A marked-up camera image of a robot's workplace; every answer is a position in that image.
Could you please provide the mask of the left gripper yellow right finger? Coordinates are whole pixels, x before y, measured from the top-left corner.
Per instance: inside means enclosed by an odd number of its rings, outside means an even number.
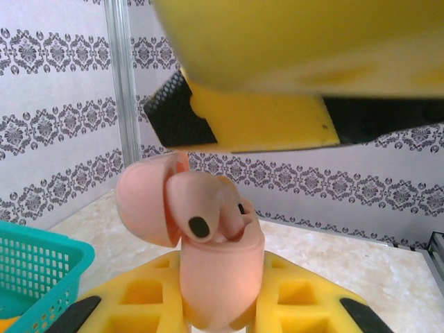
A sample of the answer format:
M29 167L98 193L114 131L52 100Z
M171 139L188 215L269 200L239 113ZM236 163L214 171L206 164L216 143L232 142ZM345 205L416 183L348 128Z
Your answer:
M265 252L254 333L393 333L354 292Z

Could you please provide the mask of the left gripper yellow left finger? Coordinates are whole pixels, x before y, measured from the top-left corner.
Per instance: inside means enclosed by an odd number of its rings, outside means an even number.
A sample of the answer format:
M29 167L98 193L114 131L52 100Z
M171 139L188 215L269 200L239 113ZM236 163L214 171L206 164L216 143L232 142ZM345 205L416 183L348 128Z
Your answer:
M175 250L84 293L51 325L51 333L190 333Z

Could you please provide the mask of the pink round earbud case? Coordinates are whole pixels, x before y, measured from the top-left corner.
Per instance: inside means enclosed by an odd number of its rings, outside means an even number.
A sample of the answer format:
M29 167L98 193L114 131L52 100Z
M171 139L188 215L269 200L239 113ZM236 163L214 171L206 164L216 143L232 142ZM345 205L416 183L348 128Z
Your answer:
M205 243L188 238L171 215L167 180L192 171L184 153L167 153L127 167L117 181L117 211L125 227L139 239L180 248L179 281L184 311L197 328L229 332L246 324L246 314L259 295L264 267L264 233L253 204L253 222L238 241Z

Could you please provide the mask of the pink wireless earbud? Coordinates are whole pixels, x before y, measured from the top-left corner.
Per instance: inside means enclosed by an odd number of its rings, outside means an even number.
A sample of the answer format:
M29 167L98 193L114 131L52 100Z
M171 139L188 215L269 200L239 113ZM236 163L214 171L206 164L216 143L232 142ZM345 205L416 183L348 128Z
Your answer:
M253 222L249 217L245 201L234 183L225 176L217 176L221 183L221 211L217 231L218 241L238 241L242 238L246 226Z

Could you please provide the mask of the white wireless earbud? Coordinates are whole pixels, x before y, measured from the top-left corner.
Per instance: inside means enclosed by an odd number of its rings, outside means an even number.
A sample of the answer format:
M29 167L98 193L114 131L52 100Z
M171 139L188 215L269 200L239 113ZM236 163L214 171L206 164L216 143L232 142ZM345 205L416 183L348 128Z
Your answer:
M167 180L166 194L173 220L188 238L205 243L214 237L223 194L216 177L198 171L177 173Z

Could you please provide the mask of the teal plastic basket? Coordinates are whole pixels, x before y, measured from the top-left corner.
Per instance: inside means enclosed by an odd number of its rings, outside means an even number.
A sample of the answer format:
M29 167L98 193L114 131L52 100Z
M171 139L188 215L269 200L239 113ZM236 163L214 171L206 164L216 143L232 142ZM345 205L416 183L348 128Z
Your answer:
M46 333L94 258L84 241L0 221L0 333Z

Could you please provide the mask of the aluminium frame post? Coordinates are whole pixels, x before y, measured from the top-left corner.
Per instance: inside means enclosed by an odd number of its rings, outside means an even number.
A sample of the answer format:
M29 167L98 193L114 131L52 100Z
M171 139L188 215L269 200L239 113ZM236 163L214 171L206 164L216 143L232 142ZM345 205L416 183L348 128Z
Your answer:
M142 158L127 0L103 0L123 165Z

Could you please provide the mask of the aluminium side rail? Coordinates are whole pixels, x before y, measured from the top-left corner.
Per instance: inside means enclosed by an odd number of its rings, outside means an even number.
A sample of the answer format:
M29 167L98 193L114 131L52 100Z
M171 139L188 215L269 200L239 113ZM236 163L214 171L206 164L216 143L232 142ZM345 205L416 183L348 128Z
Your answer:
M444 233L433 231L428 243L428 251L431 253L437 253L438 256L444 261Z

